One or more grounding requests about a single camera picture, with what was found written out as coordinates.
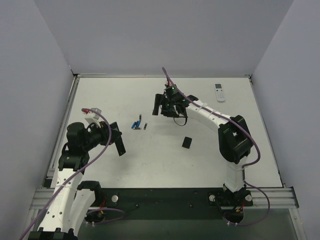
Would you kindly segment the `black remote control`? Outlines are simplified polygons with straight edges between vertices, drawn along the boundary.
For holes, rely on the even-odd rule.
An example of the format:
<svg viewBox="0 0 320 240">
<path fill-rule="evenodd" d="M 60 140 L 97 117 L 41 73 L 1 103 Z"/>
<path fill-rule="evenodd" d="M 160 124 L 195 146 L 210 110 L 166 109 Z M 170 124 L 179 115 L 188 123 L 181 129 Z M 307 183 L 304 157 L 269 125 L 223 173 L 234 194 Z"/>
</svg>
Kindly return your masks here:
<svg viewBox="0 0 320 240">
<path fill-rule="evenodd" d="M 127 151 L 123 142 L 123 139 L 121 136 L 119 136 L 115 141 L 114 144 L 116 146 L 118 156 L 121 157 L 123 156 Z"/>
</svg>

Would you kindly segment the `black battery cover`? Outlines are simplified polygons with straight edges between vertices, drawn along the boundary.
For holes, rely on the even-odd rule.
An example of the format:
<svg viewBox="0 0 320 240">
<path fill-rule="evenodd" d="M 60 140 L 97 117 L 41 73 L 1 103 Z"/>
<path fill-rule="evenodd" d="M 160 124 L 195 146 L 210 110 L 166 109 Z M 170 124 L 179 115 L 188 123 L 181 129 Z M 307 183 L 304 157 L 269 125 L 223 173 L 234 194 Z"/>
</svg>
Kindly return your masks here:
<svg viewBox="0 0 320 240">
<path fill-rule="evenodd" d="M 192 140 L 193 139 L 191 137 L 185 136 L 184 140 L 182 142 L 182 147 L 185 149 L 190 149 L 191 144 L 192 144 Z"/>
</svg>

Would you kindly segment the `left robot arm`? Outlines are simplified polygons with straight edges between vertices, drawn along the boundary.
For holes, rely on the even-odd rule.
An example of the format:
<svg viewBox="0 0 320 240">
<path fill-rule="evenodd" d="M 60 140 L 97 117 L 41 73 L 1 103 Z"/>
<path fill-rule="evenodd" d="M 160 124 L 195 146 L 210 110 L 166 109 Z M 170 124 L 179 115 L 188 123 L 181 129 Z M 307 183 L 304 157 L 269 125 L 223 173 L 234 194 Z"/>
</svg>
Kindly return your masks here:
<svg viewBox="0 0 320 240">
<path fill-rule="evenodd" d="M 105 197 L 98 181 L 82 178 L 90 161 L 89 152 L 98 145 L 115 144 L 118 155 L 126 153 L 117 122 L 74 122 L 67 127 L 67 143 L 62 148 L 52 198 L 42 210 L 43 220 L 30 240 L 76 240 L 89 207 L 100 205 Z"/>
</svg>

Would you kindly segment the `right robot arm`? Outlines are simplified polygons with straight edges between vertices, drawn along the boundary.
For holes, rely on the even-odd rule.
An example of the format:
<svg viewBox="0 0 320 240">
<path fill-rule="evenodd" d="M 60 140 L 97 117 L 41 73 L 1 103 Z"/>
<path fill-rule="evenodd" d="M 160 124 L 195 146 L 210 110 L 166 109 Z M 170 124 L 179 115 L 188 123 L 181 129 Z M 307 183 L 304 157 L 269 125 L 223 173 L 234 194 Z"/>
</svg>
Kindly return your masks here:
<svg viewBox="0 0 320 240">
<path fill-rule="evenodd" d="M 223 187 L 232 193 L 245 188 L 242 166 L 246 163 L 253 146 L 245 119 L 222 114 L 203 103 L 196 96 L 184 97 L 172 85 L 166 85 L 163 93 L 154 99 L 152 115 L 167 118 L 193 119 L 208 127 L 218 137 L 218 149 L 226 160 L 226 178 Z"/>
</svg>

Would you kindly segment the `white remote control far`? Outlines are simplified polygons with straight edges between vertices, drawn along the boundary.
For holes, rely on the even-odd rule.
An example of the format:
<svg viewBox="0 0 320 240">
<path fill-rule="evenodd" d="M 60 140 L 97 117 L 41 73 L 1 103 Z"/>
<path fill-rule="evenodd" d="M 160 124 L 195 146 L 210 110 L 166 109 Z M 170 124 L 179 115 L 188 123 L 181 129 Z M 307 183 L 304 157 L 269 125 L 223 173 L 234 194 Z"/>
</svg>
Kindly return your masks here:
<svg viewBox="0 0 320 240">
<path fill-rule="evenodd" d="M 215 83 L 214 84 L 214 88 L 215 88 L 215 95 L 216 95 L 217 101 L 219 103 L 225 102 L 226 98 L 225 98 L 225 95 L 224 95 L 222 84 L 221 83 Z"/>
</svg>

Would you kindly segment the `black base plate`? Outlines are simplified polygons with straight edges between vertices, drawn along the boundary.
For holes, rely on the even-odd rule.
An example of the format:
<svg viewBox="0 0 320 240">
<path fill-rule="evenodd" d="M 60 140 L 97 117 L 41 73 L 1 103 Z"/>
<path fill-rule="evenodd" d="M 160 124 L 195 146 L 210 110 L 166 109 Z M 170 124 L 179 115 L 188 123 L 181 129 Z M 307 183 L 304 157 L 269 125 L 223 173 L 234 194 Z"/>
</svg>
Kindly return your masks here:
<svg viewBox="0 0 320 240">
<path fill-rule="evenodd" d="M 117 220 L 216 220 L 231 212 L 240 222 L 251 206 L 243 193 L 214 188 L 103 188 L 85 220 L 95 225 Z"/>
</svg>

